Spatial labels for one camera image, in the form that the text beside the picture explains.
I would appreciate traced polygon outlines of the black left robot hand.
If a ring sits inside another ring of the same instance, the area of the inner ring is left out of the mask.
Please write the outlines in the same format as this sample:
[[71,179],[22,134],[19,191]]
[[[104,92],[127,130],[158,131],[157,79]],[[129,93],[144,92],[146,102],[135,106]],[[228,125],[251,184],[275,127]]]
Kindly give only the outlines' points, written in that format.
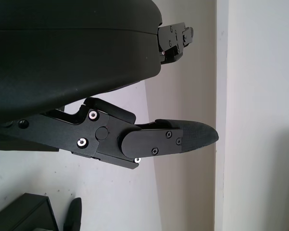
[[0,151],[70,151],[137,168],[218,141],[201,122],[137,125],[97,98],[159,74],[193,39],[151,0],[0,0]]

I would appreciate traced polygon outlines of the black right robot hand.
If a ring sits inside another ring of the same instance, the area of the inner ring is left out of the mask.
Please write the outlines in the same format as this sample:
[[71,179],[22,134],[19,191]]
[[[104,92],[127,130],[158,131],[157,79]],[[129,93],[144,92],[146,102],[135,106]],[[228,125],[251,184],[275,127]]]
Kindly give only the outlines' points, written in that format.
[[82,200],[80,197],[71,201],[63,224],[63,231],[80,231]]

